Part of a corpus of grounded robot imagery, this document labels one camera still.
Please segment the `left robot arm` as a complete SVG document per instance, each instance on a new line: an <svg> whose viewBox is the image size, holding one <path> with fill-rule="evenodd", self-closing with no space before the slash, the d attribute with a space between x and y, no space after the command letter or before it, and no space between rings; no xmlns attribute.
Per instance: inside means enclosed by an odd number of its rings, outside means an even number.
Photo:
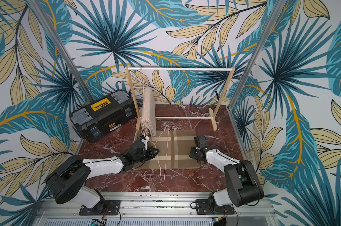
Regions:
<svg viewBox="0 0 341 226"><path fill-rule="evenodd" d="M159 152L155 147L148 147L147 140L141 137L118 157L91 160L72 155L47 176L45 183L56 203L75 202L102 213L107 209L105 199L99 191L85 186L85 182L94 177L132 170L135 164L152 160Z"/></svg>

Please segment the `beige wool scarf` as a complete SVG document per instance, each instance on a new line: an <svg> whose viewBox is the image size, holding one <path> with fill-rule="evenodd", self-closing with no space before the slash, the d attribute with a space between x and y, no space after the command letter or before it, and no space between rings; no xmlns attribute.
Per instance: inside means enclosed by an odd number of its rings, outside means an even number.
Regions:
<svg viewBox="0 0 341 226"><path fill-rule="evenodd" d="M149 136L156 135L155 100L150 87L144 89L141 127Z"/></svg>

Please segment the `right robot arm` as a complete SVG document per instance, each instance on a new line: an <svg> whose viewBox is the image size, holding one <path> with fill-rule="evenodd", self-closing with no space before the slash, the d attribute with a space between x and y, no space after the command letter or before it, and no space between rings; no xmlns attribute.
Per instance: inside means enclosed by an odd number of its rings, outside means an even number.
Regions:
<svg viewBox="0 0 341 226"><path fill-rule="evenodd" d="M209 197L212 207L240 207L252 202L258 204L264 198L262 185L252 163L236 160L217 147L209 146L205 136L195 137L195 147L191 148L190 158L213 165L225 175L226 188L211 193Z"/></svg>

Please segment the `brown plaid scarf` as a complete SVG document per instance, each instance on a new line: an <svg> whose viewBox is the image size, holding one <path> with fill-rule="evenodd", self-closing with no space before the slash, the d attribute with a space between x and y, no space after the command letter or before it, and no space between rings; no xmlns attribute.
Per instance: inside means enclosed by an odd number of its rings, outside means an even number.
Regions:
<svg viewBox="0 0 341 226"><path fill-rule="evenodd" d="M150 137L148 142L149 147L154 147L154 143L162 131L157 131L155 137ZM198 169L201 165L197 160L189 157L192 147L195 147L194 137L196 136L195 130L187 131L170 131L169 134L169 150L167 160L167 170L169 169ZM165 131L156 144L159 149L158 157L162 170L164 170L165 156L167 149L167 131ZM151 159L144 164L137 163L134 168L139 170L159 170L157 157Z"/></svg>

